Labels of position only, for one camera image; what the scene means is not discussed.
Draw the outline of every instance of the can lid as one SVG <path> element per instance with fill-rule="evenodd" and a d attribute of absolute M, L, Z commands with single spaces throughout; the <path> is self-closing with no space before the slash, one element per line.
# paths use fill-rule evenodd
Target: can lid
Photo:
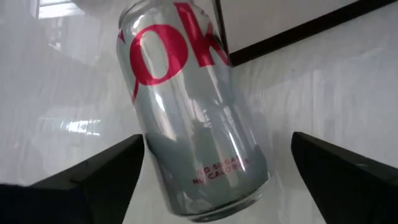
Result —
<path fill-rule="evenodd" d="M 125 16 L 132 8 L 134 8 L 136 5 L 138 5 L 140 2 L 142 2 L 142 1 L 139 1 L 139 2 L 132 2 L 132 3 L 130 4 L 130 6 L 126 7 L 126 8 L 122 11 L 122 13 L 120 14 L 120 17 L 119 17 L 119 22 L 118 22 L 118 27 L 119 27 L 119 29 L 120 29 L 121 26 L 122 26 L 122 21 L 123 21 L 124 16 Z"/>

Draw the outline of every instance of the soda can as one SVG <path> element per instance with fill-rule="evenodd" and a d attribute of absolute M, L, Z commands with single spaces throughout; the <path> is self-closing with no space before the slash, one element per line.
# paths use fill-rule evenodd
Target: soda can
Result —
<path fill-rule="evenodd" d="M 209 17 L 192 1 L 145 0 L 119 28 L 119 62 L 170 212 L 210 222 L 258 200 L 266 158 Z"/>

